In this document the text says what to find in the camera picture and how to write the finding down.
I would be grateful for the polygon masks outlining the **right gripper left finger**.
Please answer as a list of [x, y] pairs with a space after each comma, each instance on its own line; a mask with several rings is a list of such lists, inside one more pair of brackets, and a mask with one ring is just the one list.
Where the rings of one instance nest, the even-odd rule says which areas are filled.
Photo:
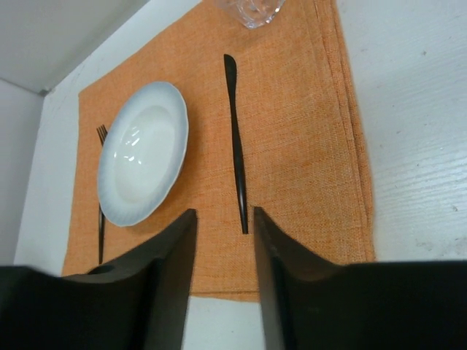
[[84, 274], [1, 268], [3, 349], [180, 349], [196, 252], [189, 209]]

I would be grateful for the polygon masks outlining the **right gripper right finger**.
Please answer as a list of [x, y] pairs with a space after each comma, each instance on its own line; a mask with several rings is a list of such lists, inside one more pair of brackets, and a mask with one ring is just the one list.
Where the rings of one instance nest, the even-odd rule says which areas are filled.
[[254, 210], [267, 349], [464, 349], [463, 261], [334, 264]]

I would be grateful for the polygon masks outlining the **white ceramic plate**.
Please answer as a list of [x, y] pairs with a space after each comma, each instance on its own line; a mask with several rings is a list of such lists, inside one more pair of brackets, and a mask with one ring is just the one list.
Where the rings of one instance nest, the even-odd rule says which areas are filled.
[[188, 137], [187, 106], [173, 84], [151, 82], [124, 103], [97, 173], [99, 204], [113, 225], [137, 225], [165, 201], [181, 173]]

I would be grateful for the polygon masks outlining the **orange cloth placemat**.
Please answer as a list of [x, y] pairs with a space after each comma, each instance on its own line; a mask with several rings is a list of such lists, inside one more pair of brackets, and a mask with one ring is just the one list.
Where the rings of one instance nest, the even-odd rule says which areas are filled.
[[249, 30], [204, 1], [79, 94], [79, 141], [63, 275], [98, 263], [96, 128], [113, 125], [139, 88], [167, 81], [188, 108], [180, 177], [163, 204], [134, 227], [107, 225], [106, 260], [159, 233], [186, 209], [198, 213], [191, 292], [256, 301], [253, 238], [236, 198], [223, 56], [237, 64], [236, 108], [249, 207], [334, 263], [374, 259], [373, 201], [347, 50], [334, 1], [286, 1]]

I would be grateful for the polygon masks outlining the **black fork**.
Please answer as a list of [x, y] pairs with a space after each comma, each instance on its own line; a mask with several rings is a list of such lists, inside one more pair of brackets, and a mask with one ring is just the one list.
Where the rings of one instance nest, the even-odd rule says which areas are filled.
[[[96, 130], [99, 136], [99, 140], [101, 142], [101, 146], [104, 146], [104, 142], [107, 137], [107, 128], [105, 127], [105, 125], [100, 125], [99, 127], [97, 127]], [[103, 214], [101, 207], [99, 206], [99, 236], [98, 236], [99, 264], [102, 264], [103, 256], [104, 256], [104, 231], [105, 231], [105, 215]]]

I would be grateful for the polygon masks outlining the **clear drinking glass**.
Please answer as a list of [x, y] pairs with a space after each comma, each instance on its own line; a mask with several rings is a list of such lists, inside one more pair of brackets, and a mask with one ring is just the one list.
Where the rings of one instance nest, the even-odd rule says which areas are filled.
[[248, 29], [269, 24], [285, 0], [221, 0], [214, 4]]

